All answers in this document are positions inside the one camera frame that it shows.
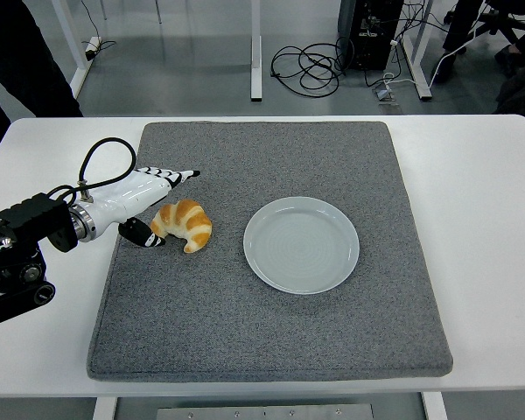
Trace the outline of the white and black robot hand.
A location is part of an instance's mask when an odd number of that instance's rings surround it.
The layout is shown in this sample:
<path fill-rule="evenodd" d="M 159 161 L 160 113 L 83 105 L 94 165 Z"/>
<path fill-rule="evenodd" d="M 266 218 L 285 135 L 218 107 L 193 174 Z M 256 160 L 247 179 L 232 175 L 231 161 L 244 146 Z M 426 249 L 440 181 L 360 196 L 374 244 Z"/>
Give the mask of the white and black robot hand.
<path fill-rule="evenodd" d="M 120 236 L 145 248 L 165 244 L 165 240 L 137 216 L 165 199 L 168 193 L 199 171 L 171 171 L 157 167 L 133 170 L 126 178 L 109 185 L 82 191 L 70 212 L 77 239 L 90 242 L 113 223 Z"/>

